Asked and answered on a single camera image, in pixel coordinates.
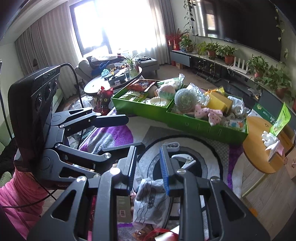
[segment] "small green package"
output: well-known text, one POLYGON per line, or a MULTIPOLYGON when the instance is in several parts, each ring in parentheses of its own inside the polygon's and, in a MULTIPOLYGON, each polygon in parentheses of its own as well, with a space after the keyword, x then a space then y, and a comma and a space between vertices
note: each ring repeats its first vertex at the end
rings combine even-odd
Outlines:
POLYGON ((284 102, 283 108, 281 109, 279 117, 277 118, 274 125, 270 128, 270 132, 275 136, 277 136, 281 132, 281 130, 285 127, 285 125, 288 124, 290 119, 291 119, 290 111, 286 106, 286 103, 284 102))

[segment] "yellow sponge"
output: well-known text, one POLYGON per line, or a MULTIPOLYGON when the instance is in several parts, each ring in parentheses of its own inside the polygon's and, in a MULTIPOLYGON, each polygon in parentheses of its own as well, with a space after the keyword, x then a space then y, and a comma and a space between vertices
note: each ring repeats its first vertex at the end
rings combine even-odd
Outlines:
POLYGON ((225 97, 224 95, 216 91, 211 91, 210 93, 211 95, 217 97, 219 100, 221 100, 226 104, 227 106, 226 113, 232 108, 233 101, 231 99, 228 99, 227 97, 225 97))
POLYGON ((205 95, 207 94, 210 96, 210 102, 206 107, 214 110, 221 110, 222 112, 227 109, 227 106, 223 101, 219 100, 216 96, 210 94, 209 92, 205 93, 205 95))

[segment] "tv screen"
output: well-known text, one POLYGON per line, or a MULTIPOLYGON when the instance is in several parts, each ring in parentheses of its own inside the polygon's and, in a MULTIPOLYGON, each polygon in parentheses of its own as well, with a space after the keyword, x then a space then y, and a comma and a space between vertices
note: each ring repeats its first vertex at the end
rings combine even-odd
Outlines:
POLYGON ((248 46, 280 60, 281 36, 269 0, 193 0, 193 34, 248 46))

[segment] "round wooden stool top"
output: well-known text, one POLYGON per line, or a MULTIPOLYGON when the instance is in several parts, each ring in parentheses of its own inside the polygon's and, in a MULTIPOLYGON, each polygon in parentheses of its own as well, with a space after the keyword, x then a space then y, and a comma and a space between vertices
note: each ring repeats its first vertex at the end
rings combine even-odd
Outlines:
MULTIPOLYGON (((261 137, 263 131, 269 132, 272 124, 257 116, 248 117, 247 123, 249 134, 243 143, 246 157, 256 169, 263 173, 277 172, 284 164, 285 153, 283 152, 283 155, 280 156, 276 152, 271 161, 268 162, 270 150, 265 151, 266 146, 261 137)), ((281 141, 281 134, 278 135, 278 139, 281 141)))

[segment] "wooden stool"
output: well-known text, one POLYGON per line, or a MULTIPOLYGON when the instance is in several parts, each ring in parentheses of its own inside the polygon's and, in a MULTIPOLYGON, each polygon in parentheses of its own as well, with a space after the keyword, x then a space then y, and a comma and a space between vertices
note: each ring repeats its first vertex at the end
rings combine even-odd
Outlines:
MULTIPOLYGON (((260 183, 262 183, 269 174, 277 172, 283 166, 285 158, 285 153, 280 156, 276 152, 270 162, 268 161, 270 151, 265 151, 266 146, 262 141, 261 135, 263 134, 263 131, 269 132, 272 124, 257 116, 248 117, 247 124, 249 134, 243 143, 244 153, 250 163, 264 174, 248 191, 242 195, 242 199, 253 191, 260 183)), ((278 135, 278 139, 281 143, 283 143, 281 133, 278 135)))

